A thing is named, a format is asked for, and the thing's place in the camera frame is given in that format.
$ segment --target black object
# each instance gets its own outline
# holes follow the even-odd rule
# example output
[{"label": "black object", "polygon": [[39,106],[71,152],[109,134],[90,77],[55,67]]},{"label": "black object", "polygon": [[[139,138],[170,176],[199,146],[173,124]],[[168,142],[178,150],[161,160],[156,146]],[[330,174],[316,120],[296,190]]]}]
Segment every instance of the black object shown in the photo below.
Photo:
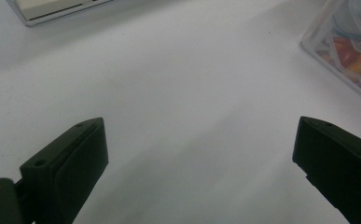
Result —
[{"label": "black object", "polygon": [[103,119],[78,123],[0,179],[0,224],[69,224],[108,164]]},{"label": "black object", "polygon": [[293,162],[350,223],[361,223],[360,138],[331,123],[301,117]]}]

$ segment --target screw hole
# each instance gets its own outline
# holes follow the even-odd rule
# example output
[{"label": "screw hole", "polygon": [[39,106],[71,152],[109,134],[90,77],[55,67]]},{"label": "screw hole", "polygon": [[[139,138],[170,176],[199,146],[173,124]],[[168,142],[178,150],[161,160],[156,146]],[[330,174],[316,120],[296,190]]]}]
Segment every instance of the screw hole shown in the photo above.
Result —
[{"label": "screw hole", "polygon": [[41,161],[37,161],[37,162],[35,163],[35,166],[42,166],[42,165],[44,165],[44,164],[46,164],[46,161],[41,160]]}]

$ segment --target transparent plastic bin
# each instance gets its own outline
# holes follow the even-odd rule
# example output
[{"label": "transparent plastic bin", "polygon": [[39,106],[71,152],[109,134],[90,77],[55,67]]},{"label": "transparent plastic bin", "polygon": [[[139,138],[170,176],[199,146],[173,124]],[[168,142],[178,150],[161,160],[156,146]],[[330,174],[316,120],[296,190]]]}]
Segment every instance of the transparent plastic bin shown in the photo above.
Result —
[{"label": "transparent plastic bin", "polygon": [[361,0],[327,0],[302,46],[361,92]]}]

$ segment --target plastic container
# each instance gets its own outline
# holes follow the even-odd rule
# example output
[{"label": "plastic container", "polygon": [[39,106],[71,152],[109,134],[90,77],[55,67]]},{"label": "plastic container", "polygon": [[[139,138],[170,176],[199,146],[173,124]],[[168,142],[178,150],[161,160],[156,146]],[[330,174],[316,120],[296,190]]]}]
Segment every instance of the plastic container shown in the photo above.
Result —
[{"label": "plastic container", "polygon": [[302,46],[361,92],[361,0],[327,0]]}]

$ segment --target table surface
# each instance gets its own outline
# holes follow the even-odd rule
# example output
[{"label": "table surface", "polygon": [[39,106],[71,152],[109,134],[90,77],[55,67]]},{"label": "table surface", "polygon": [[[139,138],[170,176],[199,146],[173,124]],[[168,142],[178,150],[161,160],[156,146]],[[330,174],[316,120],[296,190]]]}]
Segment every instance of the table surface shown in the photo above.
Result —
[{"label": "table surface", "polygon": [[300,116],[361,137],[361,95],[299,45],[324,2],[117,0],[28,28],[0,1],[0,177],[103,117],[75,223],[346,223],[291,161]]}]

